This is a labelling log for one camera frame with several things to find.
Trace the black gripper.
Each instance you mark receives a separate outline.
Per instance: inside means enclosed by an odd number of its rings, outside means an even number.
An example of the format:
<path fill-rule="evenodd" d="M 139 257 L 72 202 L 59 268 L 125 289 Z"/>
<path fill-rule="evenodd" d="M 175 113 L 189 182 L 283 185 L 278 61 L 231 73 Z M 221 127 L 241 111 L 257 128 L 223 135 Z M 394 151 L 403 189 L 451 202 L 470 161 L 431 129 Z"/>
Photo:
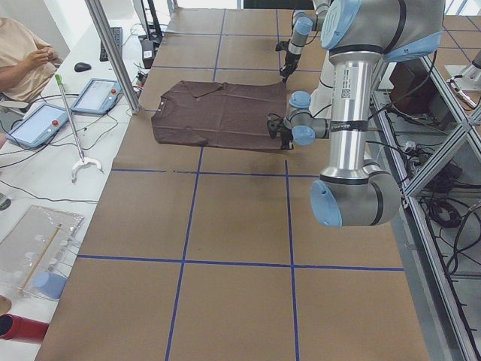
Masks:
<path fill-rule="evenodd" d="M 293 150 L 293 136 L 290 129 L 281 129 L 279 131 L 281 138 L 281 150 Z"/>
<path fill-rule="evenodd" d="M 297 69 L 300 58 L 300 54 L 294 54 L 289 51 L 286 52 L 284 65 L 280 68 L 280 76 L 283 83 L 285 83 Z"/>

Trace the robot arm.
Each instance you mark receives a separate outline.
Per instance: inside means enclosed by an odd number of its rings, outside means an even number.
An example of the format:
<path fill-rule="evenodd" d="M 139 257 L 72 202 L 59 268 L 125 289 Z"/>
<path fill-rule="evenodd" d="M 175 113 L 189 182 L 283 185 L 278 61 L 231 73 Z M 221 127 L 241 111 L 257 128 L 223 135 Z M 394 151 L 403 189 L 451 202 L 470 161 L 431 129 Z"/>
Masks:
<path fill-rule="evenodd" d="M 316 220 L 327 227 L 374 226 L 390 221 L 401 204 L 395 179 L 365 152 L 368 112 L 378 62 L 403 62 L 440 45 L 442 1 L 316 1 L 314 14 L 297 11 L 280 75 L 297 68 L 309 34 L 334 68 L 331 116 L 312 114 L 312 95 L 294 92 L 284 123 L 296 144 L 330 141 L 329 161 L 310 188 Z"/>
<path fill-rule="evenodd" d="M 301 54 L 309 43 L 310 34 L 321 32 L 331 3 L 332 1 L 313 1 L 314 14 L 308 14 L 306 11 L 294 11 L 290 39 L 279 41 L 275 48 L 277 52 L 285 52 L 284 63 L 279 70 L 283 83 L 286 83 L 298 68 Z"/>

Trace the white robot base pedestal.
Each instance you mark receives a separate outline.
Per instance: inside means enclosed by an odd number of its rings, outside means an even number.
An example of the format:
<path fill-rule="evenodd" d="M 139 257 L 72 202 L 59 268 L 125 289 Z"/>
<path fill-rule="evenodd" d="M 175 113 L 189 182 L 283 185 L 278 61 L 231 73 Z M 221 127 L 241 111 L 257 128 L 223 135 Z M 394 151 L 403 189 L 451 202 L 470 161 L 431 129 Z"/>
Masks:
<path fill-rule="evenodd" d="M 380 54 L 365 51 L 328 54 L 320 80 L 332 85 L 319 84 L 311 94 L 310 108 L 289 116 L 292 133 L 322 138 L 328 129 L 365 131 L 372 75 L 379 59 Z"/>

